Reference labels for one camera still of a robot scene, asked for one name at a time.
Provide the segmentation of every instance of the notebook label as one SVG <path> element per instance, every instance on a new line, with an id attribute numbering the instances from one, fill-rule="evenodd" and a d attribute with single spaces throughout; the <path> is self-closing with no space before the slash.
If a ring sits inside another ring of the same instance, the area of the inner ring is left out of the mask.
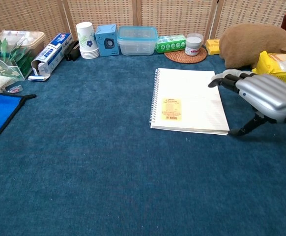
<path id="1" fill-rule="evenodd" d="M 181 120 L 181 101 L 179 99 L 163 99 L 162 119 Z"/>

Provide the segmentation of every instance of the woven coaster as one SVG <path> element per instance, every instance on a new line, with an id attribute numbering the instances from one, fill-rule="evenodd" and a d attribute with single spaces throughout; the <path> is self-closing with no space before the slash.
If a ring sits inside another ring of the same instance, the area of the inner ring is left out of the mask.
<path id="1" fill-rule="evenodd" d="M 188 56 L 184 52 L 184 50 L 165 53 L 165 56 L 168 59 L 173 60 L 175 62 L 179 62 L 179 63 L 198 63 L 200 61 L 203 61 L 206 58 L 207 52 L 205 48 L 200 48 L 199 54 L 197 54 L 196 56 Z"/>

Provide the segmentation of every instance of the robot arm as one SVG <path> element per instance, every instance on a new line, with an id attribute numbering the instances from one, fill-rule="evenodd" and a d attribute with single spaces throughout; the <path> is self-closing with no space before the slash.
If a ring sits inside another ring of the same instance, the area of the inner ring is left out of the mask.
<path id="1" fill-rule="evenodd" d="M 208 86 L 219 85 L 238 93 L 255 112 L 252 120 L 240 129 L 230 130 L 230 135 L 243 136 L 266 122 L 286 123 L 286 83 L 275 76 L 226 70 L 215 75 Z"/>

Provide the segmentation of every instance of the spiral notebook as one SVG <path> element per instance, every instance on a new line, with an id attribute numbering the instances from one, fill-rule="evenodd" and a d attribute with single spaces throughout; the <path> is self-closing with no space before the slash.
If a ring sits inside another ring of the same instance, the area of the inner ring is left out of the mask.
<path id="1" fill-rule="evenodd" d="M 207 86 L 214 75 L 214 71 L 158 68 L 150 127 L 227 135 L 229 126 L 218 88 Z"/>

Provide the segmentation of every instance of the wicker panel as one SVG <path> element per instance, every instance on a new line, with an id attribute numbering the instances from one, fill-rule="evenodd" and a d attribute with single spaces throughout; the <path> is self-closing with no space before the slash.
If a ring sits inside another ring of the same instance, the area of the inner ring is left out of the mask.
<path id="1" fill-rule="evenodd" d="M 286 13 L 286 0 L 224 0 L 221 15 L 216 19 L 215 38 L 238 23 L 263 23 L 281 26 Z"/>
<path id="2" fill-rule="evenodd" d="M 0 0 L 0 32 L 41 31 L 46 34 L 46 45 L 58 33 L 67 32 L 61 10 L 56 0 Z"/>
<path id="3" fill-rule="evenodd" d="M 76 36 L 76 24 L 92 22 L 98 25 L 133 25 L 132 0 L 67 0 L 72 18 L 72 33 Z"/>
<path id="4" fill-rule="evenodd" d="M 197 32 L 205 35 L 215 0 L 142 0 L 142 25 L 158 35 Z"/>

